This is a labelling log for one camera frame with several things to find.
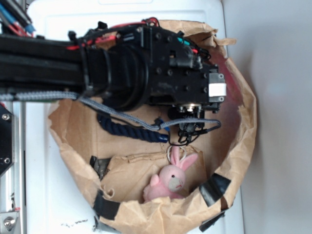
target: white surface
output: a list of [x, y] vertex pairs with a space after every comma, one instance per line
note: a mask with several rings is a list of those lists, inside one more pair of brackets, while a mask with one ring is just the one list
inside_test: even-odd
[[312, 1], [224, 0], [229, 46], [258, 97], [242, 185], [246, 234], [312, 233]]
[[[222, 6], [218, 0], [147, 1], [151, 3], [119, 5], [96, 0], [37, 0], [29, 7], [37, 33], [49, 39], [67, 40], [67, 32], [82, 36], [103, 21], [109, 26], [140, 21], [151, 16], [158, 19], [197, 20], [219, 28], [225, 35]], [[26, 109], [26, 187], [27, 231], [31, 234], [93, 232], [94, 212], [78, 191], [60, 158], [58, 147], [47, 129], [48, 105], [28, 103]], [[189, 233], [201, 233], [198, 229]], [[242, 234], [240, 193], [234, 207], [205, 233]]]

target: crumpled paper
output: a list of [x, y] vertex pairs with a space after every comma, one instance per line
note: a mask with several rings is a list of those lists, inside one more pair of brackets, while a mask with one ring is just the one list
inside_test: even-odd
[[[223, 45], [234, 44], [235, 40], [216, 38], [217, 30], [200, 22], [161, 20], [160, 25], [171, 31], [182, 31], [199, 46], [208, 49], [212, 54], [211, 62], [219, 65], [219, 72], [225, 75], [227, 83], [227, 97], [218, 114], [206, 113], [208, 118], [219, 119], [222, 127], [202, 135], [189, 147], [189, 150], [201, 153], [199, 166], [202, 166], [200, 174], [204, 172], [204, 178], [200, 175], [199, 179], [189, 182], [186, 194], [190, 194], [185, 199], [161, 197], [141, 203], [143, 184], [149, 182], [152, 173], [168, 163], [165, 162], [168, 144], [112, 136], [101, 129], [96, 113], [77, 101], [60, 101], [58, 108], [49, 116], [50, 132], [79, 190], [92, 207], [98, 189], [105, 190], [107, 199], [121, 202], [114, 220], [101, 217], [100, 221], [125, 234], [186, 233], [221, 210], [231, 207], [254, 150], [256, 99], [233, 61], [224, 58]], [[159, 116], [167, 120], [165, 113], [164, 107], [144, 105], [130, 114], [153, 123]], [[105, 177], [99, 180], [89, 165], [91, 156], [114, 157], [107, 174], [109, 180]], [[144, 157], [153, 160], [145, 163]], [[138, 162], [140, 168], [133, 167]], [[122, 173], [118, 175], [122, 170], [132, 170], [131, 181], [138, 181], [140, 188], [135, 183], [128, 186], [129, 179]], [[223, 198], [207, 207], [199, 189], [194, 189], [194, 186], [213, 173], [230, 179], [231, 183]]]

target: white wall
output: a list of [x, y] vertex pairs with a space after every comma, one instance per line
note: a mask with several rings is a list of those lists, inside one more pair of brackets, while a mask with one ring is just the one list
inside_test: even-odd
[[312, 1], [223, 0], [234, 58], [258, 98], [242, 185], [245, 234], [312, 233]]

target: red wire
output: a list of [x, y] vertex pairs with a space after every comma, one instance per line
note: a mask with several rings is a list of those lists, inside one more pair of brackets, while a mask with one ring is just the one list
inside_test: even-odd
[[155, 17], [149, 18], [149, 20], [157, 27], [159, 27], [158, 20]]
[[8, 25], [8, 28], [11, 29], [11, 31], [12, 31], [13, 33], [15, 33], [16, 35], [18, 35], [18, 36], [20, 36], [20, 37], [23, 36], [18, 30], [16, 30], [16, 28], [13, 27], [13, 25], [11, 25], [11, 24]]
[[129, 26], [129, 25], [136, 25], [136, 24], [146, 24], [146, 22], [133, 22], [133, 23], [122, 23], [122, 24], [117, 24], [115, 26], [113, 26], [112, 28], [119, 28], [119, 27], [125, 27], [125, 26]]
[[15, 22], [14, 23], [15, 28], [22, 33], [25, 37], [28, 37], [28, 34]]
[[112, 40], [116, 40], [116, 36], [108, 36], [108, 37], [105, 37], [105, 38], [97, 38], [95, 43], [98, 44], [98, 43], [108, 42], [108, 41], [112, 41]]
[[[115, 36], [108, 36], [108, 37], [105, 37], [105, 38], [97, 38], [95, 40], [95, 44], [98, 44], [98, 43], [101, 43], [101, 42], [108, 42], [108, 41], [112, 41], [112, 40], [116, 40], [116, 37]], [[87, 45], [91, 45], [91, 44], [93, 44], [93, 40], [87, 41]], [[77, 49], [79, 49], [79, 46], [78, 45], [71, 45], [71, 46], [67, 46], [66, 49], [68, 49], [68, 50], [77, 50]]]

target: bunny ear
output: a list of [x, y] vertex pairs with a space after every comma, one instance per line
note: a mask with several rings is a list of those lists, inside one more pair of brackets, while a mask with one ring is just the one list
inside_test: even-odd
[[171, 149], [170, 162], [172, 165], [180, 167], [180, 147], [173, 146]]
[[197, 154], [191, 154], [186, 156], [185, 159], [181, 160], [180, 162], [180, 168], [183, 171], [186, 171], [198, 158]]

